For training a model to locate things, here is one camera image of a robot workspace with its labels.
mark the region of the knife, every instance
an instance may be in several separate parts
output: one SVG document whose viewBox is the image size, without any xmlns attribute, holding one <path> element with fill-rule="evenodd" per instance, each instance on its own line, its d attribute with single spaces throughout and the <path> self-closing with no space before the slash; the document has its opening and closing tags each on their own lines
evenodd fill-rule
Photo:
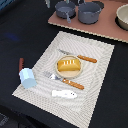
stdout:
<svg viewBox="0 0 128 128">
<path fill-rule="evenodd" d="M 70 52 L 66 52 L 66 51 L 63 51 L 63 50 L 60 50 L 58 49 L 58 51 L 66 54 L 66 55 L 76 55 L 74 53 L 70 53 Z M 76 55 L 78 58 L 82 59 L 82 60 L 86 60 L 86 61 L 90 61 L 90 62 L 93 62 L 93 63 L 96 63 L 97 60 L 96 59 L 93 59 L 93 58 L 89 58 L 89 57 L 86 57 L 86 56 L 82 56 L 82 55 Z"/>
</svg>

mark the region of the knife handle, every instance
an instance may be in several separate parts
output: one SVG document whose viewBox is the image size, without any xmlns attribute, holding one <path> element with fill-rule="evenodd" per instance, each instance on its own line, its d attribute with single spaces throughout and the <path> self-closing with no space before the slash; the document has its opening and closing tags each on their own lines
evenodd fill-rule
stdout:
<svg viewBox="0 0 128 128">
<path fill-rule="evenodd" d="M 93 62 L 93 63 L 96 63 L 97 62 L 96 59 L 89 58 L 89 57 L 86 57 L 86 56 L 78 55 L 77 57 L 80 58 L 80 59 L 82 59 L 82 60 L 90 61 L 90 62 Z"/>
<path fill-rule="evenodd" d="M 73 87 L 79 88 L 79 89 L 81 89 L 81 90 L 84 89 L 84 86 L 83 86 L 83 85 L 77 84 L 77 83 L 72 82 L 72 81 L 67 80 L 67 79 L 63 79 L 62 82 L 64 82 L 65 84 L 71 85 L 71 86 L 73 86 Z"/>
<path fill-rule="evenodd" d="M 24 68 L 24 58 L 20 58 L 19 60 L 19 72 Z"/>
</svg>

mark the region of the dark table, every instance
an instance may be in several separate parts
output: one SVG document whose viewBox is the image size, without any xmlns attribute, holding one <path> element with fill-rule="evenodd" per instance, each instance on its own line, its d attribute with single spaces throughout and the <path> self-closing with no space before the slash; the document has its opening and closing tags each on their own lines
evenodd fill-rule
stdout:
<svg viewBox="0 0 128 128">
<path fill-rule="evenodd" d="M 59 31 L 115 45 L 89 128 L 128 128 L 128 44 L 48 24 L 58 0 L 16 0 L 0 12 L 0 105 L 51 128 L 72 124 L 29 104 L 12 93 L 20 84 L 19 58 L 33 68 Z"/>
</svg>

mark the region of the saucepan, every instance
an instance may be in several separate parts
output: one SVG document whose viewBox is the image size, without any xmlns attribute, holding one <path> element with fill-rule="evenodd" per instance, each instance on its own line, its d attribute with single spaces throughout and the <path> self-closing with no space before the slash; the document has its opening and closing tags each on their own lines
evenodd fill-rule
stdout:
<svg viewBox="0 0 128 128">
<path fill-rule="evenodd" d="M 101 7 L 94 2 L 85 2 L 79 4 L 78 7 L 78 19 L 85 24 L 92 24 L 98 21 L 99 14 L 101 13 Z"/>
<path fill-rule="evenodd" d="M 128 4 L 123 5 L 117 9 L 117 17 L 119 24 L 125 30 L 128 30 Z"/>
<path fill-rule="evenodd" d="M 56 14 L 61 18 L 67 18 L 67 22 L 71 23 L 70 17 L 75 14 L 75 4 L 71 1 L 67 3 L 66 1 L 60 1 L 56 4 Z"/>
</svg>

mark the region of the bowl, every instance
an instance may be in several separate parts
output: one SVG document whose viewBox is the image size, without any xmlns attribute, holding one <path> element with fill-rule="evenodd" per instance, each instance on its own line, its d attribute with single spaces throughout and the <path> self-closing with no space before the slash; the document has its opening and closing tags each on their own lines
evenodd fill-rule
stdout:
<svg viewBox="0 0 128 128">
<path fill-rule="evenodd" d="M 79 62 L 80 62 L 80 70 L 76 70 L 76 71 L 59 71 L 58 70 L 58 61 L 59 60 L 70 60 L 70 59 L 78 59 Z M 56 63 L 55 63 L 55 70 L 57 72 L 57 74 L 62 77 L 62 78 L 68 78 L 68 79 L 73 79 L 73 78 L 76 78 L 78 77 L 81 72 L 82 72 L 82 69 L 83 69 L 83 64 L 82 64 L 82 61 L 76 57 L 76 56 L 73 56 L 73 55 L 66 55 L 66 56 L 63 56 L 61 58 L 59 58 Z"/>
<path fill-rule="evenodd" d="M 116 14 L 120 26 L 123 29 L 128 30 L 128 4 L 119 7 Z"/>
</svg>

